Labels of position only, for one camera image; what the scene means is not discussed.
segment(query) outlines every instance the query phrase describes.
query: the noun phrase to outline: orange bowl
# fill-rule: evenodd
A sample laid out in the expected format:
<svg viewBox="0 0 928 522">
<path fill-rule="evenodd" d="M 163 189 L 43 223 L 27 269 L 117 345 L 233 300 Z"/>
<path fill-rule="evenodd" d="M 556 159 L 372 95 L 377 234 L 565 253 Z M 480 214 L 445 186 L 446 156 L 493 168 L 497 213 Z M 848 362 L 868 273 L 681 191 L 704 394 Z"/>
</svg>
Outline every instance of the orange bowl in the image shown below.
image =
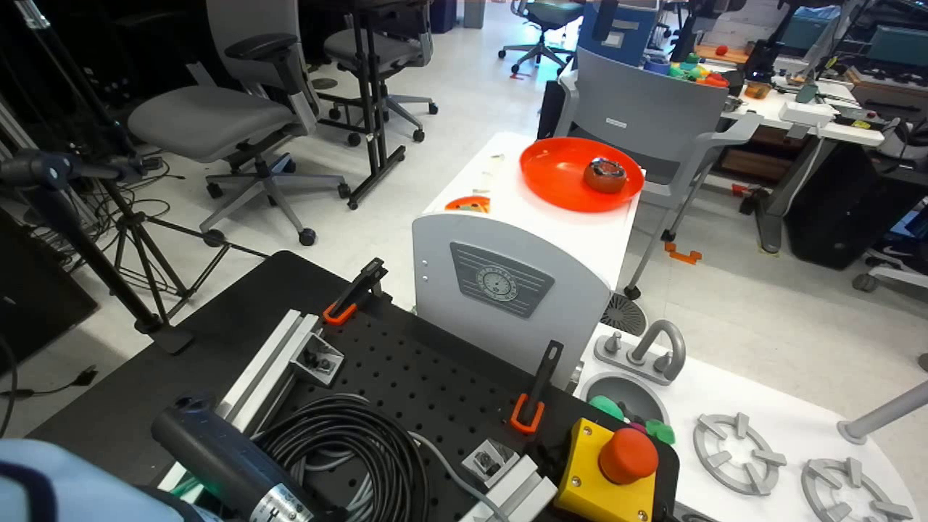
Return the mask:
<svg viewBox="0 0 928 522">
<path fill-rule="evenodd" d="M 626 171 L 622 191 L 597 191 L 584 182 L 594 156 L 606 156 Z M 594 139 L 540 139 L 522 150 L 519 162 L 522 179 L 536 198 L 571 213 L 613 213 L 636 201 L 643 189 L 642 165 L 629 155 Z"/>
</svg>

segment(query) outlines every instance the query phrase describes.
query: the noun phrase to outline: red button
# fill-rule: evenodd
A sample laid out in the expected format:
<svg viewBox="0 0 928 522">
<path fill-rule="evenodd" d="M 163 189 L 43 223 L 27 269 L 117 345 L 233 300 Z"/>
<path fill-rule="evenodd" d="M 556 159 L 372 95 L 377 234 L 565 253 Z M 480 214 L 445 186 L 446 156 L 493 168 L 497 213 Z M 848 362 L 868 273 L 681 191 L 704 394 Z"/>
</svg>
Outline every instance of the red button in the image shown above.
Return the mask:
<svg viewBox="0 0 928 522">
<path fill-rule="evenodd" d="M 600 474 L 613 484 L 632 484 L 659 469 L 656 445 L 638 430 L 619 430 L 600 450 Z"/>
</svg>

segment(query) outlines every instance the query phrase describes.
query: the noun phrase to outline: gray office chair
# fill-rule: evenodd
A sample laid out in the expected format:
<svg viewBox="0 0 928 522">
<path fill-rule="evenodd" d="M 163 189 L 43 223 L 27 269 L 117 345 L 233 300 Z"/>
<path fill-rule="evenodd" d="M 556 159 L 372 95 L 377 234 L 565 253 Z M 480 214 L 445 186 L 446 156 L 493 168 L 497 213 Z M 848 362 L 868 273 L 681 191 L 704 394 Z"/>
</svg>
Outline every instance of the gray office chair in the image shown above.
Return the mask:
<svg viewBox="0 0 928 522">
<path fill-rule="evenodd" d="M 554 133 L 585 133 L 632 155 L 648 168 L 642 201 L 665 208 L 665 223 L 651 234 L 632 281 L 613 300 L 613 323 L 643 330 L 642 310 L 629 304 L 642 297 L 638 278 L 654 250 L 665 240 L 668 253 L 677 253 L 677 230 L 707 168 L 722 149 L 745 146 L 761 118 L 745 115 L 722 133 L 717 128 L 725 91 L 665 79 L 588 50 L 578 50 L 578 75 L 562 75 L 561 88 L 565 101 Z"/>
<path fill-rule="evenodd" d="M 565 69 L 569 63 L 569 55 L 574 50 L 565 50 L 565 46 L 548 46 L 545 44 L 545 36 L 548 33 L 556 33 L 562 26 L 569 26 L 571 21 L 578 21 L 584 15 L 584 4 L 581 0 L 510 0 L 510 11 L 536 23 L 540 26 L 540 41 L 536 44 L 514 44 L 514 46 L 503 46 L 497 55 L 500 60 L 506 57 L 506 52 L 526 52 L 514 68 L 514 79 L 519 75 L 519 68 L 526 60 L 554 60 L 556 63 L 556 73 Z"/>
<path fill-rule="evenodd" d="M 311 246 L 316 233 L 291 208 L 278 179 L 298 178 L 304 179 L 303 189 L 339 191 L 339 198 L 348 198 L 348 182 L 336 173 L 303 173 L 291 156 L 272 155 L 282 142 L 313 128 L 313 98 L 308 98 L 313 92 L 303 73 L 298 4 L 207 0 L 207 11 L 214 50 L 246 92 L 226 88 L 168 91 L 139 105 L 127 115 L 127 128 L 163 150 L 197 162 L 226 159 L 233 165 L 233 173 L 207 178 L 213 198 L 224 198 L 224 189 L 237 186 L 233 198 L 201 223 L 208 240 L 221 240 L 221 234 L 213 233 L 217 220 L 266 194 L 298 233 L 298 244 Z M 282 91 L 291 105 L 266 98 L 264 88 Z"/>
<path fill-rule="evenodd" d="M 426 68 L 433 60 L 433 0 L 356 0 L 356 10 L 369 10 L 369 23 L 375 28 L 375 55 L 377 55 L 377 79 L 381 98 L 400 118 L 411 123 L 411 139 L 424 142 L 424 126 L 404 105 L 424 105 L 430 114 L 439 114 L 435 98 L 430 95 L 395 95 L 385 91 L 385 79 L 398 75 L 406 68 Z M 324 41 L 324 52 L 336 68 L 346 68 L 356 75 L 361 52 L 353 41 L 353 28 L 342 28 Z"/>
</svg>

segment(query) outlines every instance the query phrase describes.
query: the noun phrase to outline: yellow box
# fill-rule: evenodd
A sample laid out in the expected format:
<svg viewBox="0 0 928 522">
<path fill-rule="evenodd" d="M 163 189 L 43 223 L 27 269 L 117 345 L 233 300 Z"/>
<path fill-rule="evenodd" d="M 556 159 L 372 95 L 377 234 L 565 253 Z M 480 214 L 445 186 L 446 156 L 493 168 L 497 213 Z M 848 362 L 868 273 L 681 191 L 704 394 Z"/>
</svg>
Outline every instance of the yellow box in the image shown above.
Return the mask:
<svg viewBox="0 0 928 522">
<path fill-rule="evenodd" d="M 656 474 L 632 484 L 613 484 L 600 474 L 600 450 L 613 432 L 581 417 L 571 432 L 571 459 L 562 474 L 556 508 L 594 522 L 651 522 L 656 505 Z"/>
</svg>

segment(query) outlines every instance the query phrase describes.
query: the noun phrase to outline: chair base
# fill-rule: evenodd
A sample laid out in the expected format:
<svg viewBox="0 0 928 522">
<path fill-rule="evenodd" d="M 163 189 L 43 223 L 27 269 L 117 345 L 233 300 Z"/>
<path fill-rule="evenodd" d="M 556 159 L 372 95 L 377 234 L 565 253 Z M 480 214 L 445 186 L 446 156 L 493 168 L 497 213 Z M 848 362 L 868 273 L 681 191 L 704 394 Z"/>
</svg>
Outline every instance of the chair base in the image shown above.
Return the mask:
<svg viewBox="0 0 928 522">
<path fill-rule="evenodd" d="M 545 33 L 543 33 L 536 44 L 503 46 L 503 50 L 500 50 L 500 57 L 506 57 L 509 52 L 526 52 L 526 55 L 510 68 L 510 73 L 514 73 L 514 79 L 517 79 L 517 75 L 519 75 L 519 68 L 522 68 L 526 60 L 536 60 L 536 63 L 540 63 L 543 57 L 554 60 L 554 63 L 556 63 L 556 73 L 562 73 L 562 69 L 571 63 L 571 52 L 574 52 L 574 50 L 548 46 L 548 44 L 545 44 Z"/>
<path fill-rule="evenodd" d="M 411 131 L 411 142 L 424 142 L 426 139 L 426 131 L 424 131 L 424 123 L 419 115 L 411 115 L 404 105 L 426 105 L 430 114 L 435 115 L 439 114 L 439 105 L 435 98 L 426 98 L 426 95 L 391 95 L 385 88 L 384 91 L 384 118 L 390 118 L 390 114 L 398 114 L 400 118 L 406 118 L 416 131 Z M 335 107 L 327 110 L 327 118 L 319 118 L 322 126 L 332 126 L 332 128 L 342 128 L 342 131 L 351 131 L 348 133 L 348 146 L 361 146 L 366 133 L 372 133 L 364 118 L 351 118 L 351 110 L 364 110 L 364 101 L 361 98 L 342 98 L 342 95 L 319 95 L 324 101 L 332 101 Z"/>
<path fill-rule="evenodd" d="M 221 198 L 224 189 L 233 182 L 237 186 L 236 194 L 201 223 L 204 233 L 213 233 L 217 220 L 236 214 L 242 207 L 246 207 L 258 194 L 266 194 L 269 204 L 278 207 L 284 213 L 284 218 L 291 220 L 291 226 L 295 230 L 298 244 L 311 246 L 311 244 L 316 244 L 316 233 L 298 220 L 298 214 L 294 213 L 294 207 L 288 204 L 282 189 L 294 186 L 298 191 L 339 191 L 339 198 L 351 194 L 346 178 L 339 178 L 339 173 L 303 173 L 303 171 L 295 171 L 295 162 L 288 155 L 275 156 L 272 162 L 255 159 L 252 173 L 236 171 L 236 173 L 207 178 L 207 189 L 213 198 Z"/>
</svg>

